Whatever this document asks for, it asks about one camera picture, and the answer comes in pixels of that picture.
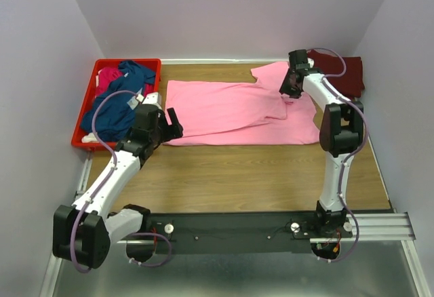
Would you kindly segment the pink t-shirt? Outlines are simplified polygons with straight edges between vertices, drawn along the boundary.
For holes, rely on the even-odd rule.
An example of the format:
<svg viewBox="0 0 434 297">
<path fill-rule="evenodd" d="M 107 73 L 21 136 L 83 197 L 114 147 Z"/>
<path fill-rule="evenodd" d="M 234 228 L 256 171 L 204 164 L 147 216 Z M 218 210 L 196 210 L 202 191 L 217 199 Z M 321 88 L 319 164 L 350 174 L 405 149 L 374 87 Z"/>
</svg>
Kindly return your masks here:
<svg viewBox="0 0 434 297">
<path fill-rule="evenodd" d="M 287 62 L 253 68 L 253 83 L 171 80 L 165 106 L 183 135 L 172 146 L 304 145 L 319 140 L 316 107 L 308 94 L 279 93 Z"/>
</svg>

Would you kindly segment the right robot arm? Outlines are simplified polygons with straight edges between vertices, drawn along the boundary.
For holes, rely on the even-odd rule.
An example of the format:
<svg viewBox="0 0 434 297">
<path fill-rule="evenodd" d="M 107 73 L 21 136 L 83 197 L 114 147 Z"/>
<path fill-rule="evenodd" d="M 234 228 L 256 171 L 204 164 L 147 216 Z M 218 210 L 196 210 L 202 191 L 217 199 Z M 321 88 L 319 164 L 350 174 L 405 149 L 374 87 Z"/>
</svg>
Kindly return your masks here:
<svg viewBox="0 0 434 297">
<path fill-rule="evenodd" d="M 346 191 L 355 155 L 366 144 L 363 104 L 344 97 L 329 76 L 314 66 L 305 49 L 288 54 L 289 67 L 279 93 L 299 99 L 308 94 L 323 112 L 319 143 L 325 151 L 323 190 L 309 229 L 327 237 L 347 219 Z"/>
</svg>

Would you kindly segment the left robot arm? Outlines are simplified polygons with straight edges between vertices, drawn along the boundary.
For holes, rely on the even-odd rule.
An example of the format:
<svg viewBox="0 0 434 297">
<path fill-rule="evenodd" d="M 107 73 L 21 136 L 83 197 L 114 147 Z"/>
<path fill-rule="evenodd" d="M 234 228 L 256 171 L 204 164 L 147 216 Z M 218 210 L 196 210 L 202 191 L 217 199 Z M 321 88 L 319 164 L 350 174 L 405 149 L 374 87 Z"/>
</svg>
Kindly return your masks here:
<svg viewBox="0 0 434 297">
<path fill-rule="evenodd" d="M 80 273 L 99 268 L 110 247 L 123 238 L 169 239 L 152 226 L 150 210 L 127 205 L 109 213 L 126 184 L 142 169 L 160 144 L 181 138 L 183 127 L 176 111 L 162 111 L 155 104 L 141 104 L 135 110 L 133 126 L 111 151 L 111 159 L 91 187 L 71 206 L 54 212 L 52 253 L 69 260 Z"/>
</svg>

